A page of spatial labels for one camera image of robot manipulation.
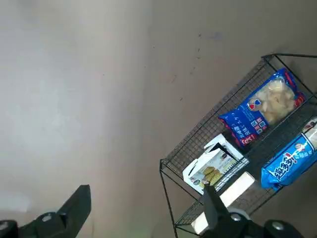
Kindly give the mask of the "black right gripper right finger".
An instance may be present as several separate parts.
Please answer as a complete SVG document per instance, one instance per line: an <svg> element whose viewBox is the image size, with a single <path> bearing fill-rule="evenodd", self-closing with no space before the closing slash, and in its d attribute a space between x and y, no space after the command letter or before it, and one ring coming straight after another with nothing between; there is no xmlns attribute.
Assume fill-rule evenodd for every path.
<svg viewBox="0 0 317 238"><path fill-rule="evenodd" d="M303 235L290 223L268 220L260 226L237 212L229 212L215 188L204 187L204 213L208 230L204 238L302 238Z"/></svg>

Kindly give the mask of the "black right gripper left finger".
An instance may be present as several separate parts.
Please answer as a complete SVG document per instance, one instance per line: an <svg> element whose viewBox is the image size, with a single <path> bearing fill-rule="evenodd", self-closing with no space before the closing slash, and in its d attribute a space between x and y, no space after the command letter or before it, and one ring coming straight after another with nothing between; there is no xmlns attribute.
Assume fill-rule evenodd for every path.
<svg viewBox="0 0 317 238"><path fill-rule="evenodd" d="M2 238L75 238L92 210L90 186L81 185L56 212L47 212L23 226L1 220Z"/></svg>

